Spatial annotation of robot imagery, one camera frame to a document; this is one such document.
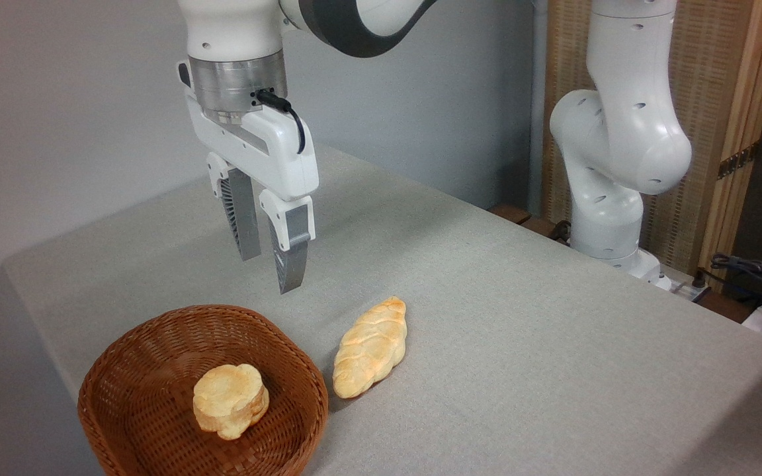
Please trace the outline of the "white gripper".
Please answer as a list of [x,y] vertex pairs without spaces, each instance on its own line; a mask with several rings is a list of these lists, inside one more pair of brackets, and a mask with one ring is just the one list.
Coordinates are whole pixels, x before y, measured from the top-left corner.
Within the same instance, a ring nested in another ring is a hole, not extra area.
[[203,109],[192,91],[185,93],[185,100],[194,132],[212,151],[212,191],[222,203],[242,261],[262,253],[253,178],[266,188],[258,199],[269,219],[279,292],[300,287],[308,246],[316,238],[309,195],[319,187],[319,174],[311,134],[305,132],[305,148],[299,153],[298,127],[290,115],[261,106],[238,118],[219,118]]

